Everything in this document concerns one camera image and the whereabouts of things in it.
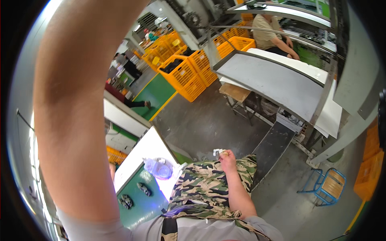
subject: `black shoe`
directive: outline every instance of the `black shoe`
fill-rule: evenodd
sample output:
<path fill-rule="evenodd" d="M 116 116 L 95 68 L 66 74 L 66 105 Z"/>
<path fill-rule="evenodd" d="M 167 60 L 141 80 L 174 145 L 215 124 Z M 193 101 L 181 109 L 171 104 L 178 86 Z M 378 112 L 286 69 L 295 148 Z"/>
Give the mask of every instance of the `black shoe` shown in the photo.
<path fill-rule="evenodd" d="M 148 188 L 145 186 L 145 184 L 143 184 L 143 183 L 141 183 L 141 182 L 138 182 L 138 183 L 137 183 L 137 187 L 138 187 L 141 191 L 143 191 L 148 197 L 151 196 L 151 191 L 150 191 L 150 189 L 148 189 Z"/>
<path fill-rule="evenodd" d="M 133 200 L 131 200 L 131 198 L 128 195 L 123 194 L 122 199 L 129 206 L 129 208 L 131 208 L 134 205 Z"/>
<path fill-rule="evenodd" d="M 131 208 L 131 206 L 128 205 L 122 198 L 118 199 L 118 202 L 119 202 L 119 204 L 121 204 L 122 206 L 124 206 L 127 209 Z"/>

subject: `hand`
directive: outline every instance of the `hand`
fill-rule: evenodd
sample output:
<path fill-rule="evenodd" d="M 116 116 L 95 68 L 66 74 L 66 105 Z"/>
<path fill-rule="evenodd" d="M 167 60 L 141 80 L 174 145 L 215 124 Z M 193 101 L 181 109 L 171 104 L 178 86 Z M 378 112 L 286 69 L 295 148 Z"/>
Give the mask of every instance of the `hand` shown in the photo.
<path fill-rule="evenodd" d="M 225 150 L 224 152 L 228 154 L 220 153 L 220 158 L 218 159 L 221 162 L 222 170 L 225 174 L 237 172 L 235 155 L 231 150 Z"/>
<path fill-rule="evenodd" d="M 293 59 L 300 60 L 299 55 L 297 53 L 291 54 Z"/>
<path fill-rule="evenodd" d="M 292 40 L 291 40 L 290 37 L 288 37 L 288 36 L 287 36 L 286 44 L 287 44 L 288 47 L 290 47 L 291 49 L 293 49 L 293 43 L 292 43 Z"/>

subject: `yellow plastic crate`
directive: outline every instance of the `yellow plastic crate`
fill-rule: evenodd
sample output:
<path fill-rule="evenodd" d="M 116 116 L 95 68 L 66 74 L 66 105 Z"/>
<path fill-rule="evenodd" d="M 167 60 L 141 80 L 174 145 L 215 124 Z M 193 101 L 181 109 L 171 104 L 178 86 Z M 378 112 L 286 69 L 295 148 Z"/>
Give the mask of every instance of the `yellow plastic crate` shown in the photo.
<path fill-rule="evenodd" d="M 173 42 L 176 40 L 176 39 L 179 39 L 180 40 L 180 44 L 179 46 L 174 46 L 173 45 Z M 177 34 L 177 32 L 174 32 L 174 33 L 171 33 L 171 34 L 167 34 L 167 35 L 164 35 L 162 37 L 160 37 L 159 40 L 161 43 L 164 43 L 166 47 L 169 48 L 170 52 L 172 53 L 175 53 L 177 52 L 180 47 L 182 46 L 185 46 L 186 44 L 184 43 L 184 41 L 180 38 L 180 36 Z"/>
<path fill-rule="evenodd" d="M 237 26 L 245 26 L 246 23 L 247 22 L 240 22 L 239 24 L 237 24 Z M 243 37 L 243 38 L 249 38 L 249 34 L 248 34 L 247 29 L 234 28 L 234 30 L 236 31 L 236 36 Z"/>
<path fill-rule="evenodd" d="M 204 50 L 197 50 L 196 52 L 192 53 L 188 57 L 188 60 L 196 69 L 197 73 L 200 73 L 201 71 L 207 69 L 207 67 L 209 66 L 209 59 L 205 54 Z"/>
<path fill-rule="evenodd" d="M 378 154 L 382 149 L 379 148 L 378 125 L 367 130 L 366 145 L 363 153 L 363 161 Z"/>
<path fill-rule="evenodd" d="M 362 162 L 354 184 L 354 192 L 364 201 L 370 201 L 381 174 L 384 152 Z"/>
<path fill-rule="evenodd" d="M 204 82 L 206 87 L 209 87 L 218 78 L 217 74 L 213 73 L 210 70 L 210 66 L 202 70 L 198 75 L 200 76 L 202 82 Z"/>
<path fill-rule="evenodd" d="M 252 13 L 242 13 L 241 14 L 241 20 L 245 22 L 253 21 L 253 14 Z"/>
<path fill-rule="evenodd" d="M 183 89 L 177 90 L 177 92 L 189 102 L 193 102 L 205 89 L 206 86 L 204 82 L 200 76 L 196 74 Z"/>
<path fill-rule="evenodd" d="M 181 59 L 183 61 L 169 74 L 161 70 L 161 68 L 165 68 L 176 59 Z M 158 71 L 177 91 L 183 89 L 185 85 L 194 80 L 198 75 L 197 71 L 188 60 L 188 57 L 182 55 L 171 56 L 158 67 Z"/>
<path fill-rule="evenodd" d="M 231 37 L 228 41 L 237 49 L 241 51 L 247 51 L 250 48 L 256 48 L 255 40 L 243 37 Z M 217 47 L 218 53 L 221 58 L 224 58 L 230 54 L 234 48 L 228 43 L 222 43 Z"/>
<path fill-rule="evenodd" d="M 153 53 L 152 50 L 149 50 L 147 53 L 142 55 L 142 59 L 152 68 L 155 72 L 158 72 L 158 67 L 161 65 L 159 62 L 157 65 L 153 64 L 155 57 L 159 57 L 157 54 Z"/>
<path fill-rule="evenodd" d="M 223 35 L 226 39 L 230 39 L 230 38 L 233 37 L 233 36 L 237 36 L 237 31 L 236 31 L 235 28 L 231 28 L 231 29 L 226 30 L 222 35 Z"/>
<path fill-rule="evenodd" d="M 218 36 L 217 38 L 213 39 L 213 42 L 215 43 L 215 46 L 218 47 L 225 42 L 225 39 L 221 36 Z"/>
<path fill-rule="evenodd" d="M 106 146 L 108 162 L 120 165 L 127 157 L 127 154 L 120 152 L 112 147 Z"/>
<path fill-rule="evenodd" d="M 178 49 L 174 55 L 181 55 L 183 52 L 185 52 L 188 49 L 186 45 L 182 46 L 182 48 Z"/>

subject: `worker's leg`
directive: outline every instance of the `worker's leg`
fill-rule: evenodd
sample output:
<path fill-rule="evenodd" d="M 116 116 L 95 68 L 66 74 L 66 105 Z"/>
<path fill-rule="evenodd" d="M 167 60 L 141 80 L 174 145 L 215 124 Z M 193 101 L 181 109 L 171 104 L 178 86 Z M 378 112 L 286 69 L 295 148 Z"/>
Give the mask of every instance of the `worker's leg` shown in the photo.
<path fill-rule="evenodd" d="M 279 54 L 292 59 L 292 56 L 289 53 L 284 52 L 283 50 L 279 49 L 279 47 L 272 47 L 272 48 L 266 49 L 266 51 Z"/>
<path fill-rule="evenodd" d="M 149 101 L 131 101 L 126 98 L 125 98 L 124 104 L 127 105 L 129 108 L 147 106 L 150 109 L 151 107 Z"/>

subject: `beige shirt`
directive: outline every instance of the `beige shirt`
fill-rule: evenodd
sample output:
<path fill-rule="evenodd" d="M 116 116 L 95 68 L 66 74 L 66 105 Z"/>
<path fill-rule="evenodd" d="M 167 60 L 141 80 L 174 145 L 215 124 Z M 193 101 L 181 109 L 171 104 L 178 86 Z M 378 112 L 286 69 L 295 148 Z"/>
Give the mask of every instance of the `beige shirt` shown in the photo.
<path fill-rule="evenodd" d="M 253 19 L 252 27 L 280 31 L 280 25 L 275 16 L 272 16 L 271 23 L 268 23 L 261 14 L 257 14 Z M 271 39 L 275 37 L 278 37 L 281 40 L 281 34 L 263 32 L 256 29 L 253 30 L 253 38 L 256 41 L 256 48 L 258 49 L 266 50 L 275 47 L 276 45 L 274 45 L 271 41 Z"/>

